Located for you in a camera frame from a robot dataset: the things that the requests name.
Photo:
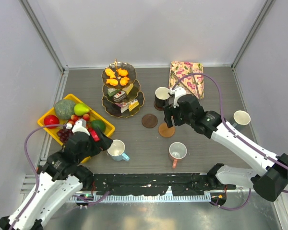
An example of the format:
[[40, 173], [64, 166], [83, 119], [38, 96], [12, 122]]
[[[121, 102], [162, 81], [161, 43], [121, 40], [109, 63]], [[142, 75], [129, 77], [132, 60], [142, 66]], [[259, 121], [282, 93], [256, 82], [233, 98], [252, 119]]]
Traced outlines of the medium brown wooden coaster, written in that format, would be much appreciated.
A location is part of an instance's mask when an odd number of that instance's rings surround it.
[[164, 122], [158, 127], [159, 134], [164, 138], [170, 138], [175, 134], [175, 128], [168, 128], [167, 124]]

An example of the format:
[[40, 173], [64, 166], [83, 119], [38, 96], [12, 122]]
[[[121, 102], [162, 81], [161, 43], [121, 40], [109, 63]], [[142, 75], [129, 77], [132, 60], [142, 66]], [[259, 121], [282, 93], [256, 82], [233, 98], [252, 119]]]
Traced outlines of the cream cake slice with kiwi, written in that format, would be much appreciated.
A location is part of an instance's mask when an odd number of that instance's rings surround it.
[[133, 83], [131, 83], [129, 86], [123, 88], [123, 90], [126, 92], [127, 95], [131, 92], [132, 89], [133, 89]]

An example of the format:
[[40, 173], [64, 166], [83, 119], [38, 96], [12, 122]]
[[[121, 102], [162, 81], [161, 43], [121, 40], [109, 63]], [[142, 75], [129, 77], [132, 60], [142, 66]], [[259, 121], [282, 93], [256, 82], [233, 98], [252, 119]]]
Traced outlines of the round wooden coaster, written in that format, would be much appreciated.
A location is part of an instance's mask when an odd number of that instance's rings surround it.
[[158, 102], [154, 102], [154, 107], [155, 109], [159, 110], [159, 111], [163, 111], [164, 110], [164, 103], [158, 103]]

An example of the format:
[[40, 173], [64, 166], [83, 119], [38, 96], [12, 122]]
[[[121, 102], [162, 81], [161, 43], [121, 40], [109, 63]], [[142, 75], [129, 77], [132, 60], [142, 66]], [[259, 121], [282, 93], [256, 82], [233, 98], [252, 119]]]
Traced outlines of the black mug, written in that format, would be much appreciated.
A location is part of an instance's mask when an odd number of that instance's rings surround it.
[[170, 95], [169, 95], [169, 89], [168, 88], [158, 87], [155, 90], [155, 101], [154, 102], [164, 103], [164, 105], [166, 106], [169, 98], [170, 98]]

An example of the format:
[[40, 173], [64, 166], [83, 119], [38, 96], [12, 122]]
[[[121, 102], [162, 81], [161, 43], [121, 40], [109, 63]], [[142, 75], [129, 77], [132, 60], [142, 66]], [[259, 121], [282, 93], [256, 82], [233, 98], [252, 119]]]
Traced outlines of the grey mug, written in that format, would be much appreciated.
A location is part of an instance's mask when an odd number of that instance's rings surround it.
[[237, 110], [233, 114], [233, 122], [232, 126], [237, 127], [237, 126], [246, 126], [251, 122], [251, 117], [246, 111], [242, 110]]

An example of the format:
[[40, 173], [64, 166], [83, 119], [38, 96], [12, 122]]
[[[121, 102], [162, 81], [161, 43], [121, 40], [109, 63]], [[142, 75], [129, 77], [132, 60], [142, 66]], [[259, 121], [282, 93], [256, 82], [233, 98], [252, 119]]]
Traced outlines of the yellow triangle cake slice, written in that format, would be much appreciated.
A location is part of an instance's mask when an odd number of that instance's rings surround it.
[[140, 105], [139, 101], [137, 99], [133, 99], [132, 101], [129, 102], [128, 110], [131, 112], [134, 108], [136, 108], [139, 105]]

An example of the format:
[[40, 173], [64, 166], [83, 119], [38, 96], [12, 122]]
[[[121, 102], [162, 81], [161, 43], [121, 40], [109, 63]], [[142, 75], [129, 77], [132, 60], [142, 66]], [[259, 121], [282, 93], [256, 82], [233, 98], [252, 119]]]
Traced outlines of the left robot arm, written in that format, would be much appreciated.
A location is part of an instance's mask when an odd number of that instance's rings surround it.
[[81, 161], [108, 150], [112, 143], [99, 129], [74, 131], [62, 149], [47, 158], [25, 201], [12, 215], [0, 219], [0, 228], [42, 230], [72, 195], [92, 187], [93, 173]]

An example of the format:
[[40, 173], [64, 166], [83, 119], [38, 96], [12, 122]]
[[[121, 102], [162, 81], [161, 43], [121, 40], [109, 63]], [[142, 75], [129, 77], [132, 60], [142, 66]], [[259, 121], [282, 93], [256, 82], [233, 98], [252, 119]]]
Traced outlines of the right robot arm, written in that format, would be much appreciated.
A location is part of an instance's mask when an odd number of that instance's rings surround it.
[[196, 133], [206, 136], [240, 157], [250, 168], [232, 168], [218, 163], [208, 173], [208, 185], [218, 189], [224, 184], [254, 189], [267, 201], [274, 202], [288, 185], [288, 155], [277, 155], [257, 145], [224, 121], [215, 111], [205, 111], [191, 94], [169, 92], [173, 103], [164, 106], [168, 127], [189, 125]]

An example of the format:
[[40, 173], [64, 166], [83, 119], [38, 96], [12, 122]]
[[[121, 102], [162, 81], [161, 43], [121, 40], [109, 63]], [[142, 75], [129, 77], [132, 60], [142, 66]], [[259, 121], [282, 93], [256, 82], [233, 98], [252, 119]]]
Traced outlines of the pink mug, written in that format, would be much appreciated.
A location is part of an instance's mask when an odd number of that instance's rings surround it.
[[172, 168], [175, 169], [178, 161], [182, 160], [187, 155], [187, 148], [181, 142], [173, 142], [169, 149], [169, 157], [172, 160]]

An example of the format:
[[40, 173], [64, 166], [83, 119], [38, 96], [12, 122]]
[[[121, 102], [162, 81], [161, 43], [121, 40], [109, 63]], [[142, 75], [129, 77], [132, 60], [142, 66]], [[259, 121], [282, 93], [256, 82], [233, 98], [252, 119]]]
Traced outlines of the dark wooden coaster top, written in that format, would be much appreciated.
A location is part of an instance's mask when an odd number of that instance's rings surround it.
[[153, 114], [146, 114], [142, 117], [142, 125], [146, 128], [154, 128], [158, 124], [158, 118]]

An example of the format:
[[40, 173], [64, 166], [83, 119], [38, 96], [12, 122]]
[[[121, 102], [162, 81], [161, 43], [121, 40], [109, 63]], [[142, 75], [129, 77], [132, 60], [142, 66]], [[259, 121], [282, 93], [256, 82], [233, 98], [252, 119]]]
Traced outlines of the light blue mug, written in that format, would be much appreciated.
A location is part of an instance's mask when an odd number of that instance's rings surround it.
[[115, 161], [129, 161], [130, 157], [125, 153], [125, 144], [121, 140], [113, 140], [110, 148], [107, 150], [108, 155]]

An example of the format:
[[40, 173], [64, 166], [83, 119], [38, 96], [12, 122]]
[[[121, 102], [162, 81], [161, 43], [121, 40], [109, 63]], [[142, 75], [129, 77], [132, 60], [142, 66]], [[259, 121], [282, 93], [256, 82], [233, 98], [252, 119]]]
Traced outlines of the chocolate cherry cake slice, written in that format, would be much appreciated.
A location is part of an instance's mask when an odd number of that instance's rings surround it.
[[113, 96], [113, 101], [116, 103], [121, 102], [127, 96], [125, 91], [120, 91]]

